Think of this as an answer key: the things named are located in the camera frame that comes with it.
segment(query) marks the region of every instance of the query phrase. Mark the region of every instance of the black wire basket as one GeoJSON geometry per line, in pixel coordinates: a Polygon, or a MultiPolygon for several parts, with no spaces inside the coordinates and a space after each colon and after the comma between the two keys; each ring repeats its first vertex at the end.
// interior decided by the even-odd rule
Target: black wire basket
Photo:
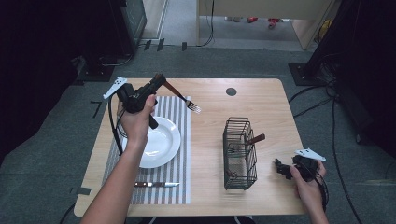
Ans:
{"type": "Polygon", "coordinates": [[[256,148],[248,118],[231,117],[223,133],[224,188],[248,189],[257,180],[256,148]]]}

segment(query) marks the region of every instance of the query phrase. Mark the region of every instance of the fork handle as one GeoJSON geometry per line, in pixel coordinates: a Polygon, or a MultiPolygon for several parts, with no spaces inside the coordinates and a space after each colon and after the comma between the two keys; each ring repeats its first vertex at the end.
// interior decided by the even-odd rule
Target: fork handle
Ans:
{"type": "Polygon", "coordinates": [[[180,94],[180,92],[178,92],[178,91],[175,89],[175,87],[173,87],[169,82],[165,81],[165,82],[163,83],[163,85],[164,85],[169,91],[171,91],[171,92],[174,93],[176,96],[178,96],[180,99],[182,99],[184,102],[187,101],[186,98],[184,98],[184,97],[180,94]]]}

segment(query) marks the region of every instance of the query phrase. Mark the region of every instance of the fork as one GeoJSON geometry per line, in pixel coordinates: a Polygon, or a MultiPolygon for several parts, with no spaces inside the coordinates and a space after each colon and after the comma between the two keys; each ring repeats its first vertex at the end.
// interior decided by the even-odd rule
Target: fork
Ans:
{"type": "Polygon", "coordinates": [[[178,91],[175,89],[175,87],[173,87],[169,82],[165,81],[165,82],[163,83],[163,85],[164,85],[169,91],[171,91],[171,92],[174,93],[176,96],[178,96],[178,98],[182,99],[182,100],[186,103],[186,106],[187,106],[188,109],[192,110],[193,112],[195,112],[195,113],[197,113],[197,114],[201,113],[201,108],[200,108],[198,105],[196,105],[196,104],[193,103],[192,101],[187,100],[186,98],[184,98],[184,97],[180,94],[180,92],[178,92],[178,91]]]}

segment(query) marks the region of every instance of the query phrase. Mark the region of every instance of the table top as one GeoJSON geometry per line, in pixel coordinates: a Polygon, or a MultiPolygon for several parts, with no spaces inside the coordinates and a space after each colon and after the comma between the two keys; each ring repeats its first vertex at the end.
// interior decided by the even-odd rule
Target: table top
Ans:
{"type": "MultiPolygon", "coordinates": [[[[150,78],[128,79],[135,88],[150,78]]],[[[291,164],[294,150],[303,148],[282,83],[274,78],[168,78],[181,94],[202,108],[191,113],[191,203],[133,204],[128,216],[240,216],[302,214],[302,203],[294,195],[294,183],[278,174],[275,158],[291,164]],[[235,96],[226,93],[236,90],[235,96]],[[247,190],[225,189],[222,134],[229,117],[248,118],[257,143],[257,181],[247,190]]],[[[157,95],[174,95],[160,87],[157,95]]],[[[117,97],[112,108],[116,111],[117,97]]],[[[82,217],[102,185],[113,135],[106,111],[93,147],[83,188],[90,195],[78,195],[75,214],[82,217]]]]}

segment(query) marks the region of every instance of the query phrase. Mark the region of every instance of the wooden table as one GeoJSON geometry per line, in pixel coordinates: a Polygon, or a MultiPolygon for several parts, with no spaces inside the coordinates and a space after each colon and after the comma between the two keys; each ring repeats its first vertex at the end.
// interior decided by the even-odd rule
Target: wooden table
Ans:
{"type": "MultiPolygon", "coordinates": [[[[293,181],[276,172],[275,158],[291,164],[294,150],[303,148],[282,83],[278,79],[168,78],[182,94],[200,106],[201,114],[191,113],[191,203],[175,205],[131,205],[128,216],[238,216],[291,215],[304,212],[294,196],[293,181]],[[237,91],[235,96],[226,93],[237,91]],[[255,135],[266,139],[256,144],[258,180],[250,189],[223,187],[222,134],[229,117],[246,117],[255,135]]],[[[131,78],[134,87],[149,79],[131,78]]],[[[173,95],[160,87],[157,95],[173,95]]],[[[113,97],[116,111],[117,97],[113,97]]],[[[92,156],[82,182],[92,189],[90,195],[78,195],[75,214],[82,217],[101,188],[106,160],[112,141],[106,111],[92,156]]]]}
{"type": "MultiPolygon", "coordinates": [[[[212,0],[196,0],[196,41],[200,45],[200,17],[212,15],[212,0]]],[[[308,49],[337,0],[216,0],[213,16],[293,19],[303,49],[308,49]]]]}

